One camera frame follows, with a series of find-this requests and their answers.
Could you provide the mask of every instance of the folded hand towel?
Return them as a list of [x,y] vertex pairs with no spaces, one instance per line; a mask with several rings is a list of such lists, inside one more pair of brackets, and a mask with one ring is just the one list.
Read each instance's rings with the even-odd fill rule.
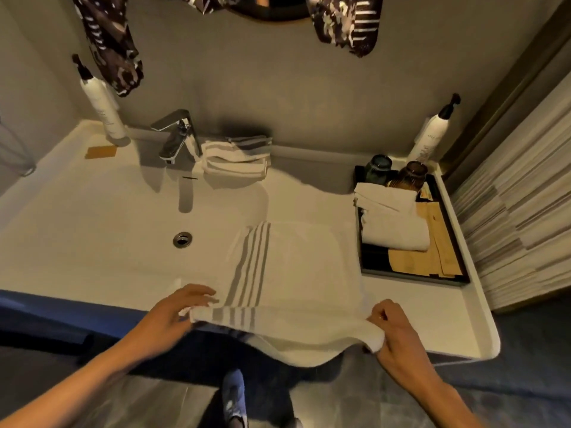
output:
[[357,183],[354,189],[356,206],[364,210],[416,215],[416,192],[388,188],[374,183]]
[[196,321],[247,332],[244,340],[295,366],[321,365],[348,346],[380,349],[363,311],[354,227],[263,222],[242,231],[212,287],[222,301]]
[[264,178],[270,165],[272,138],[254,136],[206,140],[202,145],[204,172]]
[[363,243],[405,251],[427,251],[427,222],[415,215],[365,211],[361,217]]

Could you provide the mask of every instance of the tray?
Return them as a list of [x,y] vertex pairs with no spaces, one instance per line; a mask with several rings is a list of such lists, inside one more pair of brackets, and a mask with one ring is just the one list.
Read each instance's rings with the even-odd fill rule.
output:
[[[389,180],[393,179],[397,173],[398,173],[397,171],[390,171],[388,179]],[[365,167],[355,166],[353,173],[353,186],[356,186],[357,183],[364,181],[365,181]],[[462,258],[460,247],[458,246],[458,241],[456,240],[456,235],[454,234],[454,230],[452,229],[452,224],[448,216],[448,211],[446,210],[446,207],[443,204],[442,195],[440,194],[440,190],[438,188],[438,185],[436,184],[436,179],[434,178],[433,175],[429,174],[426,176],[426,183],[430,188],[432,198],[434,199],[434,201],[438,201],[438,203],[440,204],[440,209],[442,210],[442,215],[444,216],[446,229],[448,230],[448,235],[450,236],[450,239],[452,241],[454,253],[456,254],[456,259],[458,259],[458,264],[460,265],[460,270],[462,274],[456,275],[454,278],[442,278],[439,275],[420,276],[410,273],[395,272],[390,266],[388,248],[383,248],[381,246],[375,246],[363,243],[361,239],[361,230],[363,229],[361,225],[361,216],[363,215],[363,210],[361,208],[356,208],[357,224],[359,226],[359,231],[358,231],[359,261],[361,263],[362,273],[405,278],[408,280],[416,280],[423,282],[433,282],[435,284],[452,285],[454,287],[463,287],[464,285],[470,283],[470,278],[466,271],[466,265],[464,264],[464,259]],[[428,202],[428,200],[420,199],[419,197],[417,197],[416,201]]]

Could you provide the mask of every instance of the foot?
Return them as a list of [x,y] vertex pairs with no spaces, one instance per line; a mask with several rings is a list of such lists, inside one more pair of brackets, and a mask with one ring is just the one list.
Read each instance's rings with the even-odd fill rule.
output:
[[244,428],[248,428],[246,416],[246,397],[244,396],[244,377],[239,369],[230,371],[222,382],[222,405],[224,420],[228,425],[231,419],[237,419]]

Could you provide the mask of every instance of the faucet handle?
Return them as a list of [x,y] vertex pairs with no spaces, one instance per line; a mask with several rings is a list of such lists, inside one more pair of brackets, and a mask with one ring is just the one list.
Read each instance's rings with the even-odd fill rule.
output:
[[191,126],[189,110],[177,109],[169,115],[164,116],[161,120],[151,124],[151,129],[161,131],[170,128],[170,126],[175,124],[183,128],[189,128]]

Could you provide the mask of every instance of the sink basin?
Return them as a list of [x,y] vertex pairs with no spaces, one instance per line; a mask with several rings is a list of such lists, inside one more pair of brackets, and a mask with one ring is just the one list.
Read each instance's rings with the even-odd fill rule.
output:
[[[114,158],[77,158],[63,170],[2,232],[0,280],[16,291],[39,280],[46,294],[57,288],[61,297],[135,309],[180,284],[215,280],[239,230],[266,218],[266,191],[141,165],[140,150],[131,144]],[[180,232],[192,236],[183,249],[173,242]]]

